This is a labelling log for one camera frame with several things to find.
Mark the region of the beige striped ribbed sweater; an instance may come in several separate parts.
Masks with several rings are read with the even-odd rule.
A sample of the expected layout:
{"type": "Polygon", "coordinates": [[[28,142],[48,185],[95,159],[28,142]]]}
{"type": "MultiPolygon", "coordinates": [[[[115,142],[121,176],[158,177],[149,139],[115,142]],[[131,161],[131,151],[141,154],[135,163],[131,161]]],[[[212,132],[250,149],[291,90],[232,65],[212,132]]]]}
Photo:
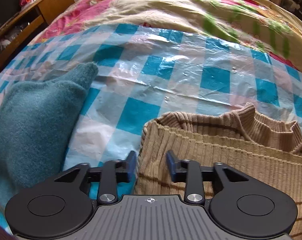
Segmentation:
{"type": "Polygon", "coordinates": [[[143,126],[137,194],[183,194],[165,154],[203,166],[225,163],[293,198],[298,218],[290,233],[302,239],[302,132],[296,121],[273,120],[252,103],[219,116],[168,112],[143,126]]]}

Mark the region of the teal fleece garment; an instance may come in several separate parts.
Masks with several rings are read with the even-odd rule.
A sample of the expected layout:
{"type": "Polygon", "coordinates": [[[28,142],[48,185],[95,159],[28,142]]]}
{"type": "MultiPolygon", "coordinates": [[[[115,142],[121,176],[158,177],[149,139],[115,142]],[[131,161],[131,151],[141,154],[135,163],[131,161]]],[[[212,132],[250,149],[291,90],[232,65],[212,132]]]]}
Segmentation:
{"type": "Polygon", "coordinates": [[[73,128],[98,74],[84,63],[45,82],[14,84],[0,106],[0,205],[62,169],[73,128]]]}

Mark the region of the blue white checkered plastic sheet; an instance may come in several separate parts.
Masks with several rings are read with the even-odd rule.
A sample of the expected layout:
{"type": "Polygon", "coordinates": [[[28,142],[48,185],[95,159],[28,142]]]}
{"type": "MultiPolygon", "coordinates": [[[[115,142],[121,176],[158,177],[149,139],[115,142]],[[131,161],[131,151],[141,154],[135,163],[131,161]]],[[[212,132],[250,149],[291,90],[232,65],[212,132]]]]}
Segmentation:
{"type": "Polygon", "coordinates": [[[98,25],[26,46],[0,73],[0,105],[14,83],[98,64],[67,148],[65,168],[138,150],[143,125],[169,111],[220,115],[251,102],[302,131],[302,73],[219,38],[131,24],[98,25]]]}

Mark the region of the wooden bedside desk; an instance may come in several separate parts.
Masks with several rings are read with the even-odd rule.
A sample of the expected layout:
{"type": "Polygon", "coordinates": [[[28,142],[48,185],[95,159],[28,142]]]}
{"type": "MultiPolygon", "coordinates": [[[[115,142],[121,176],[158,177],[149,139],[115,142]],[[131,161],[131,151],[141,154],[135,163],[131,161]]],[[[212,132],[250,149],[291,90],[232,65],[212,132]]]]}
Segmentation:
{"type": "Polygon", "coordinates": [[[48,27],[74,0],[37,0],[0,27],[0,42],[17,27],[16,37],[0,51],[0,72],[40,31],[48,27]]]}

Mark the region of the floral bed quilt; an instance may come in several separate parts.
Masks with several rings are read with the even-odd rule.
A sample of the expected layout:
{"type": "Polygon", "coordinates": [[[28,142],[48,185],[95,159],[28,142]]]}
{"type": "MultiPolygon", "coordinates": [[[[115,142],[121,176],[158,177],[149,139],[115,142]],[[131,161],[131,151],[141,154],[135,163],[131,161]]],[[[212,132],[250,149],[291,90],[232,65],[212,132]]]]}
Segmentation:
{"type": "Polygon", "coordinates": [[[120,23],[221,38],[302,72],[302,21],[269,0],[79,0],[34,43],[120,23]]]}

